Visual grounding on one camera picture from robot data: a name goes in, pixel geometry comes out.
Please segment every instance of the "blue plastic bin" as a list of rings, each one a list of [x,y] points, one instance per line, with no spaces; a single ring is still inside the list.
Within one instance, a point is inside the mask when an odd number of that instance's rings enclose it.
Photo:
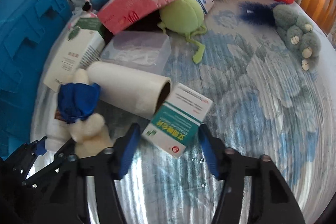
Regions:
[[[29,142],[51,46],[70,19],[67,0],[0,0],[0,156]]]

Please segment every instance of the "green and white box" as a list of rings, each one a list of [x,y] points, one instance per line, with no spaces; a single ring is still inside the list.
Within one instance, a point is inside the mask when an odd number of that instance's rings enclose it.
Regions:
[[[105,47],[104,26],[98,18],[80,18],[69,30],[51,62],[43,83],[55,92],[78,68],[99,60]]]
[[[178,158],[208,113],[212,101],[178,84],[155,114],[142,136]]]

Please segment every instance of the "white paper roll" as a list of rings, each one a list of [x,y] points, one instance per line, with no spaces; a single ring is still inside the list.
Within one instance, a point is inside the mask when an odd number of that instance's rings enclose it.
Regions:
[[[101,100],[148,120],[171,90],[168,77],[111,63],[95,62],[87,72],[101,86]]]

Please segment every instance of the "pink tissue box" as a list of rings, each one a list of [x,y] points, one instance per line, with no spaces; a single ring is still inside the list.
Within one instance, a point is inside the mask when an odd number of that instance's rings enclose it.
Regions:
[[[109,0],[97,13],[99,20],[117,34],[151,12],[174,0]]]

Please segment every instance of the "bedsheet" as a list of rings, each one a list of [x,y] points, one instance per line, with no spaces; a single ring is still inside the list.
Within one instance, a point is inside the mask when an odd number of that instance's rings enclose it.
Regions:
[[[163,74],[214,101],[204,122],[226,146],[246,156],[270,155],[306,223],[313,224],[336,190],[336,52],[314,24],[322,40],[320,63],[314,72],[303,71],[274,29],[237,18],[240,1],[247,0],[215,0],[205,19],[208,32],[197,37],[206,46],[198,65],[192,62],[194,46],[168,33],[172,54]],[[56,50],[57,44],[45,71]],[[46,132],[52,94],[40,84],[32,140]],[[132,122],[142,129],[148,124],[105,102],[99,102],[97,112],[105,117],[113,139],[123,136]],[[47,153],[32,172],[51,161]],[[93,183],[89,181],[88,189]],[[250,182],[245,180],[242,224],[248,218]],[[116,181],[127,222],[140,224],[211,223],[222,186],[209,173],[197,137],[177,160],[141,140],[129,173]]]

